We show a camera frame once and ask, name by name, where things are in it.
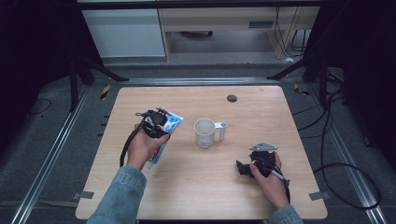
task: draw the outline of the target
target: aluminum rail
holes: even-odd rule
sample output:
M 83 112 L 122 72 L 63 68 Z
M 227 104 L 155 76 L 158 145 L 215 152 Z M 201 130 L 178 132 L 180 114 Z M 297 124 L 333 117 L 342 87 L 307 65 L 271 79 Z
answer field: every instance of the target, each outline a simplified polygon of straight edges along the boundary
M 30 216 L 30 213 L 35 207 L 37 199 L 42 189 L 44 188 L 48 177 L 50 176 L 50 172 L 52 171 L 52 168 L 54 167 L 56 161 L 58 160 L 62 148 L 64 147 L 64 143 L 67 140 L 68 135 L 70 134 L 70 131 L 76 121 L 76 118 L 78 117 L 78 114 L 81 111 L 81 108 L 86 100 L 86 96 L 89 89 L 90 86 L 83 86 L 83 89 L 79 97 L 80 101 L 78 106 L 73 112 L 70 112 L 70 114 L 67 116 L 67 119 L 64 122 L 64 126 L 60 130 L 54 144 L 52 145 L 52 148 L 49 151 L 47 158 L 45 159 L 37 176 L 35 177 L 35 181 L 33 182 L 32 186 L 29 188 L 29 191 L 27 192 L 21 204 L 17 208 L 17 211 L 15 212 L 14 217 L 12 218 L 12 222 L 11 222 L 12 224 L 26 223 L 27 218 Z
M 274 85 L 279 80 L 268 80 L 266 77 L 159 77 L 131 78 L 129 81 L 117 82 L 114 85 L 127 86 L 212 86 L 212 85 Z

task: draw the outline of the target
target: table top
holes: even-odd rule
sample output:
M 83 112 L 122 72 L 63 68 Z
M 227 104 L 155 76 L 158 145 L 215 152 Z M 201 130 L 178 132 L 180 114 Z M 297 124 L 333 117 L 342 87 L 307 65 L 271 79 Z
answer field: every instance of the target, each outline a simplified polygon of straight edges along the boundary
M 235 103 L 227 96 L 237 97 Z M 267 219 L 275 211 L 254 178 L 240 175 L 235 161 L 249 163 L 249 147 L 265 142 L 278 147 L 282 172 L 290 179 L 291 204 L 302 218 L 327 216 L 322 200 L 309 193 L 318 184 L 306 157 L 282 89 L 278 86 L 133 87 L 120 90 L 98 148 L 76 215 L 87 219 L 104 196 L 115 173 L 135 115 L 163 106 L 184 118 L 161 159 L 144 168 L 148 183 L 137 219 Z M 209 149 L 195 143 L 194 122 L 227 122 Z

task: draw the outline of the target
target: metal frame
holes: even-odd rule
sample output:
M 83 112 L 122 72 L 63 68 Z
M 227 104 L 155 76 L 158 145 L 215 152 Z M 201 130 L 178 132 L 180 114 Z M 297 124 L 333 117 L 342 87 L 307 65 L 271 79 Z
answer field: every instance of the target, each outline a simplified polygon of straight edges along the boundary
M 12 218 L 12 224 L 25 223 L 27 221 L 27 218 L 30 216 L 30 213 L 35 207 L 35 203 L 40 196 L 41 190 L 44 188 L 47 179 L 50 176 L 52 168 L 55 166 L 55 163 L 58 160 L 59 155 L 61 154 L 64 143 L 66 142 L 67 137 L 73 128 L 73 125 L 78 117 L 79 112 L 81 111 L 82 106 L 84 105 L 87 93 L 90 88 L 90 86 L 83 86 L 83 90 L 81 91 L 81 94 L 79 96 L 79 104 L 73 112 L 69 113 L 66 121 L 64 122 L 64 126 L 60 130 L 54 144 L 52 145 L 51 150 L 49 151 L 46 160 L 44 161 L 37 176 L 35 177 L 35 181 L 29 188 L 29 191 L 17 208 L 17 211 Z
M 126 86 L 233 86 L 233 85 L 275 85 L 280 81 L 268 80 L 266 77 L 163 77 L 131 78 L 116 85 Z
M 213 0 L 213 1 L 150 1 L 150 2 L 103 2 L 67 4 L 58 2 L 58 7 L 80 10 L 149 9 L 149 8 L 203 8 L 203 7 L 321 7 L 345 0 Z

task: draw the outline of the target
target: person's right hand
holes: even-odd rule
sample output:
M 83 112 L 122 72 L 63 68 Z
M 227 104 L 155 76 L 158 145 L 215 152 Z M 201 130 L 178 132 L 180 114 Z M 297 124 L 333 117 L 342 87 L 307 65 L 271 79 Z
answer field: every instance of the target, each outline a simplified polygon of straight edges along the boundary
M 146 161 L 155 154 L 163 143 L 169 140 L 169 137 L 169 134 L 165 134 L 161 138 L 151 138 L 142 129 L 138 130 L 128 147 L 127 165 L 142 170 Z
M 280 170 L 282 163 L 280 162 L 277 153 L 275 153 L 275 158 L 276 165 Z M 260 173 L 260 170 L 256 165 L 251 163 L 249 166 L 251 173 L 253 173 L 254 177 L 256 177 L 265 197 L 274 205 L 276 209 L 280 209 L 289 205 L 289 200 L 286 196 L 285 186 L 282 180 L 272 174 L 265 178 L 262 173 Z

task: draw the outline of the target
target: denim jacket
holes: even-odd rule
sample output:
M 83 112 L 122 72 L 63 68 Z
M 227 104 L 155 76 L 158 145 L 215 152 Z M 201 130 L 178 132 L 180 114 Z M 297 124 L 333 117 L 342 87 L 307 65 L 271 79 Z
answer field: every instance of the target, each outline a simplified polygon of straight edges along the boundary
M 135 223 L 146 187 L 145 176 L 132 166 L 122 166 L 87 223 Z M 303 223 L 291 205 L 277 210 L 270 224 Z

